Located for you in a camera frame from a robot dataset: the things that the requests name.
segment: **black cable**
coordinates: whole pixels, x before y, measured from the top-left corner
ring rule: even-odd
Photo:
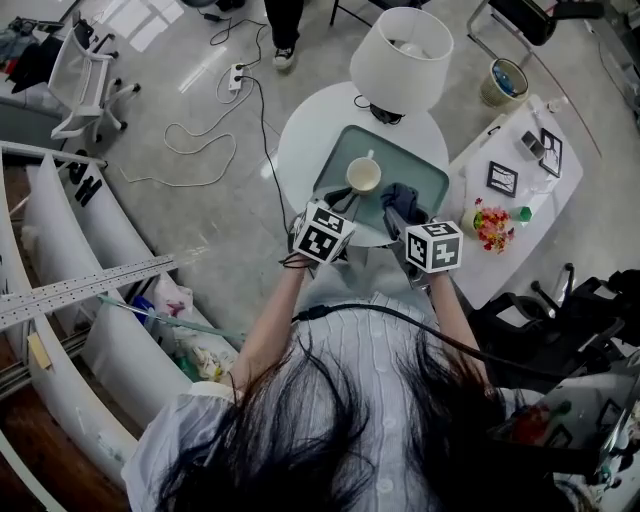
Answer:
[[[451,345],[453,348],[459,350],[460,352],[464,352],[465,354],[475,359],[478,359],[479,361],[491,362],[491,363],[501,364],[503,366],[509,366],[512,369],[517,370],[522,374],[529,375],[531,377],[536,377],[539,379],[544,379],[544,380],[552,381],[556,383],[568,377],[568,375],[562,375],[559,373],[536,370],[534,368],[530,368],[523,364],[514,363],[513,361],[502,359],[501,357],[494,356],[493,354],[488,354],[486,352],[481,352],[480,350],[473,349],[459,342],[458,340],[455,340],[447,336],[446,334],[442,334],[440,331],[437,331],[432,327],[429,327],[428,325],[425,325],[423,323],[418,322],[417,320],[414,320],[410,316],[404,315],[399,311],[395,311],[391,308],[387,308],[384,306],[377,306],[374,304],[355,304],[354,303],[354,304],[337,304],[335,306],[314,306],[312,308],[309,308],[307,311],[303,311],[298,315],[294,316],[293,319],[291,320],[291,323],[302,321],[302,320],[314,320],[316,318],[322,318],[328,315],[329,313],[333,313],[334,311],[340,311],[343,309],[369,309],[372,311],[378,311],[380,313],[386,313],[388,315],[395,316],[396,318],[404,320],[405,322],[408,322],[411,325],[414,325],[420,329],[424,329],[425,331],[432,334],[436,338],[444,341],[448,345]]]
[[[259,23],[257,21],[253,21],[250,20],[248,18],[245,18],[243,20],[240,20],[238,23],[233,23],[233,18],[220,18],[220,21],[228,21],[229,25],[227,26],[227,28],[223,28],[222,30],[216,32],[213,37],[209,40],[209,44],[211,46],[218,46],[219,44],[224,43],[225,41],[227,41],[229,39],[229,35],[231,34],[231,31],[236,28],[238,25],[242,25],[244,22],[247,23],[253,23],[254,25],[257,25],[258,27],[260,27],[260,30],[262,30],[264,27],[267,26],[266,23]],[[222,39],[221,41],[218,41],[216,43],[214,43],[214,39],[216,37],[218,37],[220,34],[223,34],[224,32],[227,33],[227,35],[225,36],[224,39]],[[258,45],[258,49],[260,49],[260,44],[258,44],[258,37],[256,36],[256,44]]]
[[[236,28],[238,25],[241,25],[244,22],[247,23],[252,23],[253,25],[256,25],[258,27],[260,27],[258,29],[258,32],[256,33],[256,46],[258,47],[258,58],[252,62],[249,62],[248,64],[244,64],[243,67],[250,67],[253,66],[254,64],[259,63],[262,60],[262,47],[260,46],[260,32],[266,28],[268,25],[266,23],[259,23],[257,21],[253,21],[250,20],[248,18],[245,18],[243,20],[240,20],[237,23],[233,23],[231,18],[226,18],[226,20],[229,21],[229,24],[227,26],[227,28],[224,28],[218,32],[216,32],[211,39],[209,40],[209,44],[211,46],[217,46],[219,44],[224,43],[225,41],[227,41],[229,39],[229,36],[231,34],[231,31]],[[224,39],[214,42],[215,39],[222,33],[225,33],[226,35],[224,37]],[[260,107],[260,128],[262,129],[262,140],[264,143],[264,154],[267,156],[267,160],[269,160],[269,165],[271,166],[271,172],[273,173],[273,179],[276,183],[276,187],[278,188],[278,200],[280,201],[280,210],[282,211],[282,226],[284,228],[284,232],[285,235],[288,236],[289,235],[289,229],[287,228],[287,215],[285,213],[285,208],[284,208],[284,201],[282,199],[282,188],[280,187],[280,182],[278,181],[278,176],[276,174],[276,169],[273,165],[273,162],[271,160],[271,156],[269,155],[269,149],[267,147],[267,133],[264,129],[264,93],[262,91],[262,84],[256,80],[255,78],[251,77],[251,76],[243,76],[242,79],[244,80],[252,80],[253,82],[255,82],[258,85],[258,90],[260,91],[260,102],[261,102],[261,107]]]
[[[280,188],[280,182],[278,181],[278,176],[276,174],[276,169],[273,166],[273,162],[271,161],[271,157],[269,156],[269,149],[267,148],[267,132],[264,129],[264,94],[262,93],[262,84],[253,78],[252,76],[243,76],[243,80],[253,80],[258,85],[258,90],[260,91],[260,128],[262,128],[262,140],[264,142],[264,154],[267,155],[267,160],[269,160],[269,165],[271,165],[271,172],[273,173],[273,179],[276,182],[276,187],[278,187],[278,199],[280,200],[280,210],[282,211],[282,226],[284,228],[284,232],[286,236],[289,236],[289,229],[287,228],[287,214],[284,211],[284,201],[282,200],[282,189]]]
[[[371,103],[369,103],[369,105],[358,105],[358,98],[363,98],[364,96],[362,96],[362,94],[358,94],[355,98],[353,98],[353,104],[358,107],[358,108],[369,108],[371,107]]]
[[[315,261],[293,261],[296,258],[304,258],[304,256],[294,252],[289,254],[286,258],[278,261],[278,263],[280,263],[284,268],[310,268],[316,263]]]

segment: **small box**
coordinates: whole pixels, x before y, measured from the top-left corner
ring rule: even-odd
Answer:
[[[525,160],[539,161],[544,156],[544,146],[530,131],[516,141],[516,149]]]
[[[451,221],[408,226],[405,230],[405,257],[427,273],[458,268],[463,238],[460,228]]]
[[[330,263],[347,246],[355,230],[353,222],[308,203],[296,222],[293,250],[320,263]]]

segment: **extension cord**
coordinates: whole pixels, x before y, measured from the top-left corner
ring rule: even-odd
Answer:
[[[229,71],[229,91],[237,93],[242,88],[242,77],[244,76],[244,64],[232,64]]]

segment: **white cup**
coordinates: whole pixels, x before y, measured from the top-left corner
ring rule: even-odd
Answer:
[[[373,160],[373,149],[367,156],[356,158],[347,168],[347,184],[357,194],[370,193],[378,186],[381,177],[380,166]]]

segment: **green cup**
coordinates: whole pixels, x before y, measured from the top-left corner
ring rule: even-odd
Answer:
[[[518,206],[517,208],[512,208],[509,210],[509,215],[511,215],[511,219],[517,222],[529,222],[533,214],[531,213],[531,208],[528,206]]]

